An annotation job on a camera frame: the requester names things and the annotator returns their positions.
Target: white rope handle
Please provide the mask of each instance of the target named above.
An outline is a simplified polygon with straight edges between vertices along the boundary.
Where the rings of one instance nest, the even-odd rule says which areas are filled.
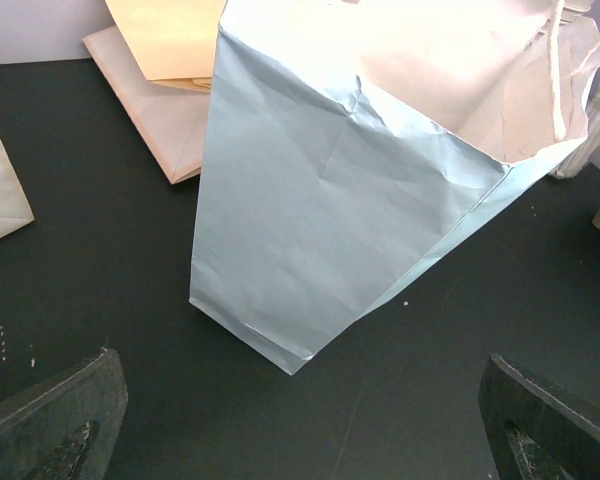
[[[556,142],[561,142],[567,136],[567,127],[562,118],[562,100],[560,98],[560,52],[558,46],[558,29],[560,18],[564,10],[565,0],[554,0],[551,20],[549,21],[549,76],[551,79],[551,104],[553,117],[553,136]],[[584,56],[578,68],[571,72],[571,76],[577,75],[587,64],[596,50],[600,48],[600,36]]]

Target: black table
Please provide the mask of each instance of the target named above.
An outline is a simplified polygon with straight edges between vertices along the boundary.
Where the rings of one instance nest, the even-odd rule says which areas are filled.
[[[167,183],[91,61],[0,66],[0,135],[36,215],[0,240],[0,401],[117,349],[108,479],[497,478],[494,351],[600,405],[595,167],[539,182],[288,377],[189,305],[198,180]]]

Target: scratch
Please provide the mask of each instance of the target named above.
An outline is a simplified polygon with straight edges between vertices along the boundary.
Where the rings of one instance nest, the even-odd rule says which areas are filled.
[[[444,309],[444,307],[447,304],[447,302],[449,301],[449,298],[451,297],[451,294],[456,289],[456,287],[458,286],[458,283],[460,282],[461,279],[462,279],[462,275],[458,275],[458,278],[456,278],[456,281],[453,282],[453,285],[451,285],[451,287],[447,291],[446,295],[444,296],[444,300],[442,300],[442,305],[440,306],[440,311],[441,312]]]
[[[344,432],[344,437],[342,438],[342,444],[340,445],[340,451],[338,452],[338,458],[336,459],[336,464],[333,466],[333,473],[331,474],[331,480],[336,478],[338,474],[338,467],[340,467],[340,462],[342,461],[342,455],[344,454],[344,448],[347,446],[347,441],[349,440],[349,433],[351,432],[351,426],[353,425],[353,421],[356,418],[356,413],[358,412],[358,405],[360,404],[360,399],[362,399],[362,394],[364,393],[364,387],[367,383],[367,377],[362,379],[362,385],[360,385],[360,390],[358,391],[358,398],[356,398],[356,403],[353,405],[353,410],[351,411],[351,417],[349,418],[349,424],[347,425],[347,431]]]

